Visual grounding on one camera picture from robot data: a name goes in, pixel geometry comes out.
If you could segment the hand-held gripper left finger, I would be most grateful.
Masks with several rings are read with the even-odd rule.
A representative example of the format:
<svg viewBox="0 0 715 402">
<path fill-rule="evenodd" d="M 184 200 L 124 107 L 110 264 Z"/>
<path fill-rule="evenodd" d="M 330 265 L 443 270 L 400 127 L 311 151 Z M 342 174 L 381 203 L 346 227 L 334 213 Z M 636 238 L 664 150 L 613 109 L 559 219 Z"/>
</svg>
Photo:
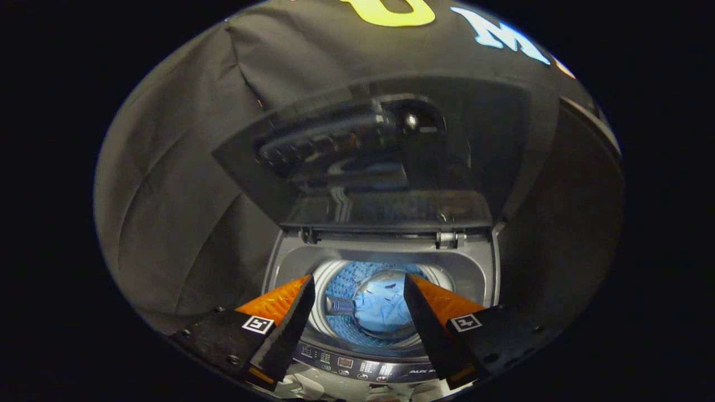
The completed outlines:
<svg viewBox="0 0 715 402">
<path fill-rule="evenodd" d="M 174 348 L 230 381 L 275 391 L 315 303 L 312 275 L 235 309 L 213 308 L 170 336 Z"/>
</svg>

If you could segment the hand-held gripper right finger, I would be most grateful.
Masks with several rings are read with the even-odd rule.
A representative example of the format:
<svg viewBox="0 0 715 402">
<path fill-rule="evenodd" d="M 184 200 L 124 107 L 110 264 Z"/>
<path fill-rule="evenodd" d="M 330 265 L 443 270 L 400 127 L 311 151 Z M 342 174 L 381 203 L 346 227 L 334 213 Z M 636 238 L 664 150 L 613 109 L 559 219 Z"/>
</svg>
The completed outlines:
<svg viewBox="0 0 715 402">
<path fill-rule="evenodd" d="M 559 334 L 525 309 L 485 307 L 411 274 L 403 297 L 432 368 L 452 391 L 500 376 Z"/>
</svg>

